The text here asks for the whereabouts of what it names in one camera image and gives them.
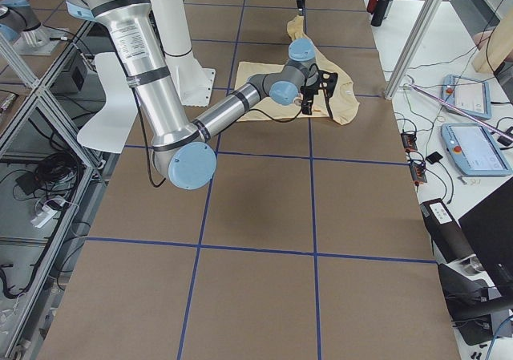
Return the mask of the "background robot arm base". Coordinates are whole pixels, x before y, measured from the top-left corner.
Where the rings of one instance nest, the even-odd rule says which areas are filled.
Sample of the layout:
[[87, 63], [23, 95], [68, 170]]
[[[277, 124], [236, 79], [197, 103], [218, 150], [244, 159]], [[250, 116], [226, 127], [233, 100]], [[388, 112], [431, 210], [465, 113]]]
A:
[[27, 0], [1, 0], [1, 34], [20, 55], [50, 56], [60, 40]]

